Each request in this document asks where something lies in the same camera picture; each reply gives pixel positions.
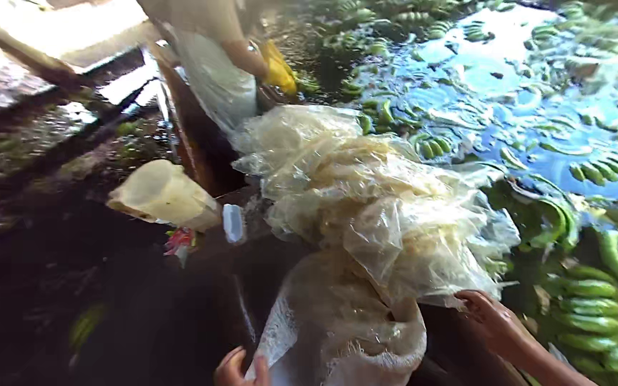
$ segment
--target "crumpled plastic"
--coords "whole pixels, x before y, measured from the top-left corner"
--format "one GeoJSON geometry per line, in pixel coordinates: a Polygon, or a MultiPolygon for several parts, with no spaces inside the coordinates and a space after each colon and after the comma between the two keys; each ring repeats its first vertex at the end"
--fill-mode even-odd
{"type": "MultiPolygon", "coordinates": [[[[343,249],[305,257],[286,277],[258,352],[274,385],[405,386],[426,351],[412,298],[381,302],[343,249]]],[[[250,367],[246,378],[255,377],[250,367]]]]}
{"type": "Polygon", "coordinates": [[[273,231],[346,250],[387,305],[413,297],[456,306],[462,289],[499,299],[483,264],[519,243],[509,215],[464,174],[421,163],[407,141],[362,136],[357,114],[276,107],[231,140],[244,154],[234,167],[261,176],[262,195],[275,201],[273,231]]]}

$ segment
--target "wooden beam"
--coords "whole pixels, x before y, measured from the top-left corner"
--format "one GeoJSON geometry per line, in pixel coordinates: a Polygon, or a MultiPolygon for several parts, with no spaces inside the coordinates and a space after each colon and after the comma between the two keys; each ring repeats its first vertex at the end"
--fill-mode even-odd
{"type": "Polygon", "coordinates": [[[80,77],[71,67],[14,39],[1,26],[0,48],[47,82],[66,87],[80,84],[80,77]]]}

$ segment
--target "hand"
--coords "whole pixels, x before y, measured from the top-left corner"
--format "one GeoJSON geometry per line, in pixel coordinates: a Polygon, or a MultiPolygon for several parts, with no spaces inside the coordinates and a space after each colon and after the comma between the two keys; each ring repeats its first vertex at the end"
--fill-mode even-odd
{"type": "Polygon", "coordinates": [[[215,386],[270,386],[269,364],[262,355],[254,358],[257,378],[254,381],[245,381],[242,374],[242,360],[245,359],[245,353],[242,347],[237,347],[223,357],[214,371],[215,386]]]}
{"type": "Polygon", "coordinates": [[[293,70],[285,63],[283,54],[280,53],[273,40],[268,40],[260,47],[260,51],[269,68],[269,73],[264,78],[264,83],[279,86],[280,90],[288,95],[297,93],[297,85],[293,70]]]}
{"type": "Polygon", "coordinates": [[[468,308],[468,320],[476,334],[495,354],[526,370],[545,348],[533,338],[509,308],[483,291],[460,291],[455,297],[468,308]]]}

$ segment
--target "wet surface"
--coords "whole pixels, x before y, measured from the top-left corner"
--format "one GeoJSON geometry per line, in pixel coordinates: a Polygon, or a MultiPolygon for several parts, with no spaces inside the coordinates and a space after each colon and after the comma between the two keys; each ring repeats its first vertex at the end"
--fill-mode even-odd
{"type": "MultiPolygon", "coordinates": [[[[451,29],[446,39],[411,44],[405,43],[408,34],[382,31],[394,41],[387,43],[390,55],[381,57],[322,48],[323,40],[307,25],[315,21],[314,15],[305,11],[305,5],[298,5],[289,11],[298,19],[276,14],[268,16],[266,25],[293,68],[312,72],[319,80],[322,91],[306,95],[306,101],[362,109],[370,99],[377,106],[390,100],[392,112],[401,118],[408,116],[407,105],[417,107],[416,117],[410,118],[423,122],[420,129],[397,124],[387,130],[409,139],[424,133],[452,141],[453,154],[437,159],[422,155],[425,162],[449,164],[473,154],[507,165],[501,151],[508,149],[514,161],[529,168],[511,169],[515,176],[537,172],[571,192],[618,198],[618,181],[597,186],[575,180],[569,171],[572,162],[618,154],[617,133],[582,121],[584,109],[598,106],[605,112],[602,121],[611,123],[618,119],[618,104],[607,95],[580,95],[573,85],[560,90],[565,96],[536,102],[530,87],[540,74],[521,75],[516,63],[505,60],[525,57],[523,41],[540,18],[522,25],[517,17],[506,24],[520,34],[507,41],[495,31],[497,38],[487,43],[465,41],[463,28],[451,29]],[[518,45],[519,51],[488,54],[503,45],[518,45]],[[414,58],[415,50],[424,60],[414,58]],[[375,73],[350,75],[360,65],[374,65],[375,73]],[[341,80],[346,78],[363,92],[344,95],[341,80]],[[511,92],[516,95],[506,97],[511,92]],[[461,119],[471,128],[450,124],[449,119],[461,119]]],[[[510,15],[495,17],[513,18],[510,15]]],[[[503,21],[496,20],[489,31],[499,23],[503,21]]],[[[153,74],[142,55],[133,52],[90,76],[98,85],[96,98],[47,101],[0,121],[0,182],[78,136],[153,74]]],[[[83,141],[76,148],[80,150],[74,150],[77,154],[60,157],[50,163],[53,167],[26,176],[25,183],[16,185],[20,189],[5,193],[8,199],[0,206],[0,384],[207,384],[230,348],[240,343],[253,347],[253,339],[246,340],[249,326],[241,323],[238,287],[245,288],[258,337],[276,288],[293,265],[286,255],[296,251],[269,236],[238,251],[236,269],[228,265],[229,256],[220,253],[180,274],[161,255],[168,227],[133,220],[104,206],[108,192],[132,170],[152,159],[173,157],[153,101],[154,84],[148,83],[135,101],[118,111],[110,128],[98,128],[103,134],[83,141]],[[69,327],[83,310],[99,303],[106,304],[110,314],[73,358],[69,327]]],[[[519,302],[524,295],[517,297],[519,302]]],[[[433,313],[428,310],[424,316],[434,318],[433,313]]],[[[446,330],[446,317],[441,320],[430,327],[437,337],[446,330]]],[[[435,339],[431,352],[445,368],[455,367],[460,355],[435,339]]],[[[464,360],[471,363],[473,357],[464,360]]],[[[441,384],[455,381],[464,384],[449,377],[441,384]]]]}

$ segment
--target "gloved hand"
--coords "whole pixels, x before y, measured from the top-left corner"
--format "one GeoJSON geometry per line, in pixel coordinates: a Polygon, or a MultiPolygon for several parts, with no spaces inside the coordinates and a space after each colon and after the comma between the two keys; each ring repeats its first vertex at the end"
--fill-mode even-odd
{"type": "Polygon", "coordinates": [[[269,74],[264,79],[264,83],[279,86],[280,90],[288,95],[296,94],[297,85],[293,70],[285,63],[283,54],[275,47],[273,40],[266,41],[260,50],[266,65],[269,66],[269,74]]]}

